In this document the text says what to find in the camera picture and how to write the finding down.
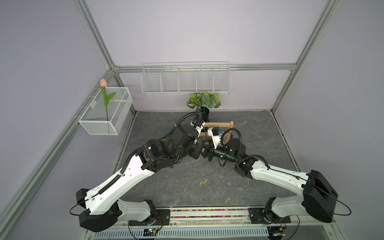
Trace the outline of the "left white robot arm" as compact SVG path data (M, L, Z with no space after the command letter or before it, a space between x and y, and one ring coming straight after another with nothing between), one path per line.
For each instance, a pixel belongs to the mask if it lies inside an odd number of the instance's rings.
M97 233L119 221L153 224L158 218L153 201L127 202L121 197L161 169L172 168L193 151L200 151L203 128L204 124L177 125L169 135L148 140L134 150L123 167L97 187L80 189L76 193L77 205L84 208L78 214L80 227Z

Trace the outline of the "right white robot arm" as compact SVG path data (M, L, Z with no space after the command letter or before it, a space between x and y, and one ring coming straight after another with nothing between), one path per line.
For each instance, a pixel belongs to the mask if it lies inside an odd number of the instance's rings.
M271 197L262 210L251 214L252 223L272 224L289 216L310 216L323 223L331 223L335 216L338 193L318 171L310 173L290 171L269 165L260 155L247 155L239 139L230 140L225 146L214 143L202 146L201 155L234 164L234 171L241 177L264 181L294 193L292 197Z

